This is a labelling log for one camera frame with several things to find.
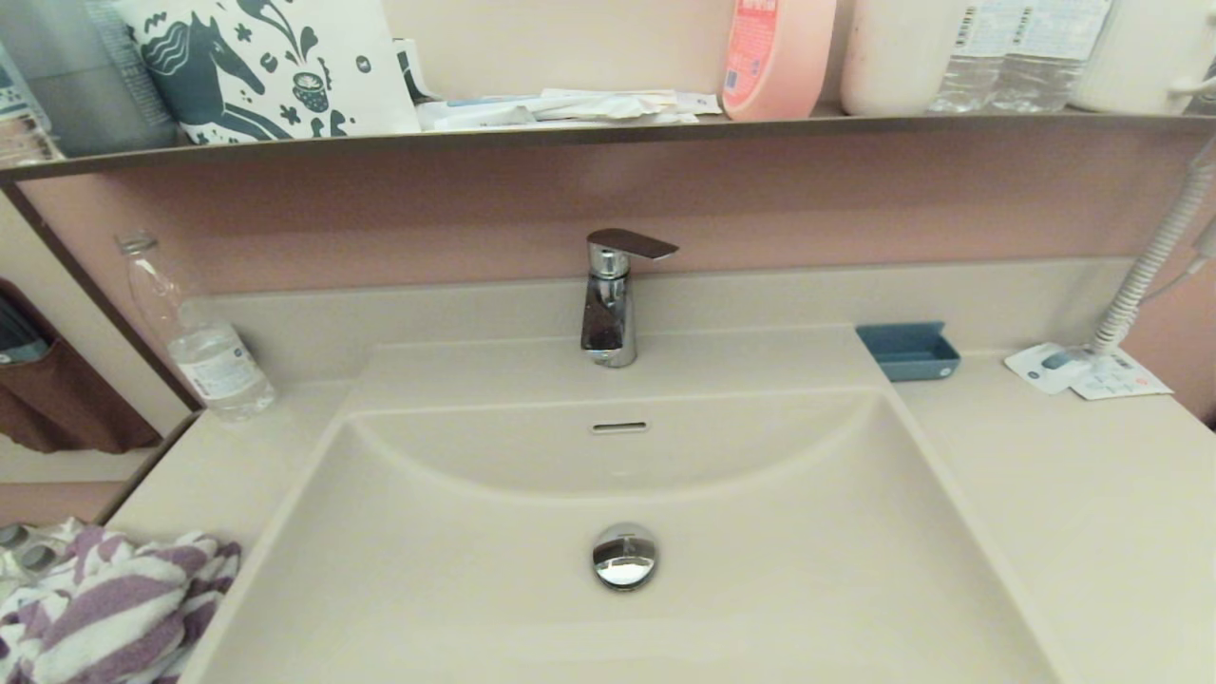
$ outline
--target faucet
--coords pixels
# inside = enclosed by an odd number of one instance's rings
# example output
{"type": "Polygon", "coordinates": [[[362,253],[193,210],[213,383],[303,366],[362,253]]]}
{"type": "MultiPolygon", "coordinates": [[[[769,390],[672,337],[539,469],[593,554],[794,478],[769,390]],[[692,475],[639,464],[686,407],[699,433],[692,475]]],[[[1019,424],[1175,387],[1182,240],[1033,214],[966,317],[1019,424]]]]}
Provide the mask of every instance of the faucet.
{"type": "Polygon", "coordinates": [[[587,235],[587,303],[582,309],[582,351],[606,368],[625,368],[637,359],[634,301],[629,296],[629,258],[665,259],[675,245],[619,228],[587,235]]]}

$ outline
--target faucet handle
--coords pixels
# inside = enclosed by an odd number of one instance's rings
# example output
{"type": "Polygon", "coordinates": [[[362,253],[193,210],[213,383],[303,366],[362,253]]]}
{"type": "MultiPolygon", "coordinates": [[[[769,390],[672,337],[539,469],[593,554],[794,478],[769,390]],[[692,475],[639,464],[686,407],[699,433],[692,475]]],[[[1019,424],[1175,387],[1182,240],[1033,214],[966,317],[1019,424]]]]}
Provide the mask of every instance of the faucet handle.
{"type": "Polygon", "coordinates": [[[659,260],[675,254],[680,247],[624,230],[606,228],[587,235],[587,254],[591,258],[591,275],[615,279],[629,275],[629,258],[642,257],[659,260]]]}

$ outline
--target brown pouch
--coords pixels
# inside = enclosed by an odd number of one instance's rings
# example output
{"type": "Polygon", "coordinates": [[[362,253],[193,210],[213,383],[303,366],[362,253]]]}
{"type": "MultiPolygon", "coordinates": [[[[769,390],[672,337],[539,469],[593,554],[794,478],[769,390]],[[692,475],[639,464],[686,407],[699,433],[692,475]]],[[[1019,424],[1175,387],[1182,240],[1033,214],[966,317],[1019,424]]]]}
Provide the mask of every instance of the brown pouch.
{"type": "Polygon", "coordinates": [[[36,452],[95,449],[122,454],[161,441],[156,430],[45,319],[12,284],[15,305],[30,314],[54,343],[36,361],[0,365],[0,433],[36,452]]]}

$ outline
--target coiled cord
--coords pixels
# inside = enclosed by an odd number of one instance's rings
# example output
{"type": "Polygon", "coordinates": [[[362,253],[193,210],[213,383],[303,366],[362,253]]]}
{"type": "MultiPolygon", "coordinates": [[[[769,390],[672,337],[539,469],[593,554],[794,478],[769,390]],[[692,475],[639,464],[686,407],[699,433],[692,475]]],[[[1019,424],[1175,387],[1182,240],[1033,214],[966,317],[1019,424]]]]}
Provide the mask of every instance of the coiled cord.
{"type": "Polygon", "coordinates": [[[1127,337],[1149,286],[1199,215],[1207,195],[1216,185],[1216,162],[1206,159],[1212,145],[1216,145],[1216,138],[1209,140],[1188,166],[1182,192],[1161,220],[1148,248],[1127,273],[1119,293],[1107,309],[1107,315],[1093,333],[1087,346],[1091,354],[1109,355],[1127,337]]]}

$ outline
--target mirror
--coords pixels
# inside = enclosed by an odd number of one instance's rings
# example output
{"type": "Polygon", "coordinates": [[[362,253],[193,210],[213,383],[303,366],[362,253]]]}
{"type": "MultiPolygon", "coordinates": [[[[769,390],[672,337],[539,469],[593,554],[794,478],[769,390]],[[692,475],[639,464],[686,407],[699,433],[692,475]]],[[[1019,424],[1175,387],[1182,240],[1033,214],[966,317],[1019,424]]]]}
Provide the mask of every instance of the mirror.
{"type": "Polygon", "coordinates": [[[9,197],[0,245],[0,527],[106,517],[190,407],[9,197]]]}

